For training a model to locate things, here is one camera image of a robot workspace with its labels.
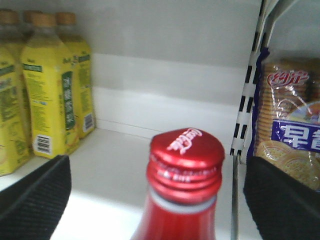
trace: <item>barcode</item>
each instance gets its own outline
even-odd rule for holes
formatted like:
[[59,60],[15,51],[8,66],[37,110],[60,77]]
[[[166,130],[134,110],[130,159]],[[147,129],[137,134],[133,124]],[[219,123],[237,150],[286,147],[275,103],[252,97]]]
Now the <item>barcode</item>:
[[35,139],[35,150],[39,153],[51,155],[51,137],[46,135],[38,135]]
[[87,132],[89,129],[93,127],[94,127],[94,118],[92,113],[89,113],[87,116],[84,117],[83,132]]

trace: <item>blue label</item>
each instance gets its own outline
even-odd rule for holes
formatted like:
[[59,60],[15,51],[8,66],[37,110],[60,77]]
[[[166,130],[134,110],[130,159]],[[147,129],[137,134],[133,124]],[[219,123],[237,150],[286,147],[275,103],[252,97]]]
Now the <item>blue label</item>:
[[320,125],[273,120],[271,140],[285,143],[293,149],[320,153]]

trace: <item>red bottle cap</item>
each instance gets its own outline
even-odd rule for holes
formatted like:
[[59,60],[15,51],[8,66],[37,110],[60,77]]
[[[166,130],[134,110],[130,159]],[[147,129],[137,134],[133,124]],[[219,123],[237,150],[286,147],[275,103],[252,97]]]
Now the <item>red bottle cap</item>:
[[153,137],[147,179],[163,198],[199,204],[217,194],[225,150],[211,134],[185,128]]

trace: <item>brown bottle cap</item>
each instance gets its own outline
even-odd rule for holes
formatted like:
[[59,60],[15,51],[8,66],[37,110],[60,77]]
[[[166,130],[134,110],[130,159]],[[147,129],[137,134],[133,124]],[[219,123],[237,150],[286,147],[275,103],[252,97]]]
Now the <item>brown bottle cap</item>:
[[26,11],[23,11],[23,21],[25,23],[32,23],[32,15],[33,14],[41,14],[42,11],[39,11],[39,10],[26,10]]
[[0,10],[0,24],[18,24],[19,15],[16,11]]
[[76,24],[76,15],[73,12],[57,12],[55,18],[58,25]]
[[50,13],[33,13],[32,23],[36,27],[54,27],[57,25],[55,16]]

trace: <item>bottle cap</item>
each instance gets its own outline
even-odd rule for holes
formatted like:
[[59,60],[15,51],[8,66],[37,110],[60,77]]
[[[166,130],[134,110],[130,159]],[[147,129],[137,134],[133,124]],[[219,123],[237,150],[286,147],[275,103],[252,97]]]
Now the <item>bottle cap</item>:
[[217,194],[222,184],[225,150],[218,139],[184,128],[153,137],[147,179],[163,198],[181,204],[199,204]]
[[55,18],[58,25],[76,24],[76,15],[73,12],[57,12]]
[[36,27],[54,27],[57,25],[55,16],[49,13],[33,13],[32,23]]
[[32,15],[33,14],[41,14],[42,11],[39,10],[25,10],[23,11],[23,21],[25,23],[32,23]]
[[19,15],[16,11],[0,10],[0,24],[18,24]]

